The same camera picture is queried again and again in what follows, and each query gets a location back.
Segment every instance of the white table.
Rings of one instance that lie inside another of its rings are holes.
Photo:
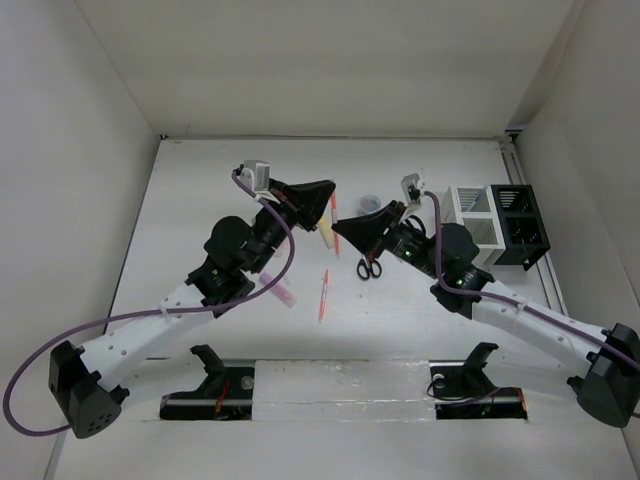
[[[443,193],[451,184],[507,183],[492,141],[201,140],[162,142],[120,281],[114,313],[148,308],[204,260],[215,222],[251,218],[258,205],[229,179],[247,159],[266,160],[287,183],[332,178],[338,213],[354,216],[358,199],[402,199],[401,178],[418,172]],[[419,215],[432,230],[433,215]],[[342,241],[340,259],[319,233],[295,232],[297,256],[288,274],[298,298],[288,309],[273,295],[234,309],[168,346],[181,354],[209,343],[222,358],[465,358],[480,341],[519,352],[535,366],[557,362],[501,331],[440,307],[432,280],[390,254],[381,279],[355,275],[359,254]],[[284,257],[267,270],[276,273]],[[327,313],[318,322],[322,275],[330,270]],[[547,303],[536,269],[495,268],[522,294]],[[67,438],[56,479],[461,479],[635,478],[619,430],[597,423],[574,402],[525,392],[530,420],[322,421],[291,417],[234,423],[165,422],[158,402],[125,412],[100,435]]]

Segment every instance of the yellow object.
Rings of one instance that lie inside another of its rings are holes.
[[[320,230],[327,248],[333,248],[333,231],[331,230],[329,222],[327,222],[327,218],[324,215],[318,222],[318,230]]]

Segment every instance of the orange marker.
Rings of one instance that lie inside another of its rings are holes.
[[[320,313],[318,314],[318,322],[322,323],[324,318],[324,310],[327,305],[327,290],[329,289],[329,269],[324,271],[324,280],[322,281],[322,295],[320,296]]]
[[[331,194],[331,223],[338,221],[338,206],[336,202],[335,190]],[[333,232],[333,248],[336,250],[336,258],[340,258],[340,238],[337,233]]]

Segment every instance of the white rack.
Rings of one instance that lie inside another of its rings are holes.
[[[443,223],[467,227],[480,253],[477,265],[493,265],[506,250],[491,187],[451,186],[442,201]]]

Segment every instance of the scissors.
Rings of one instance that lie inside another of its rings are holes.
[[[366,281],[370,278],[380,278],[382,275],[382,266],[377,260],[369,263],[365,257],[362,257],[356,267],[356,273],[358,277],[360,277],[360,280]]]

